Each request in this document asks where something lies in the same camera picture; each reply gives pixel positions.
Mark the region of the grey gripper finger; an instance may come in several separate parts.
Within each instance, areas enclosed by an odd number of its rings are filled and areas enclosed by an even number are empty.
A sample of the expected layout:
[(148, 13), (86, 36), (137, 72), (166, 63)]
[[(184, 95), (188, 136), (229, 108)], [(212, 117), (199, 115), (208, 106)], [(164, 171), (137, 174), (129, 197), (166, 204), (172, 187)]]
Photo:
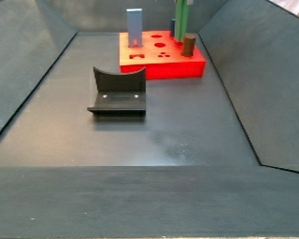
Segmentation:
[(192, 5), (193, 4), (193, 0), (187, 0), (187, 5), (189, 6), (189, 5)]

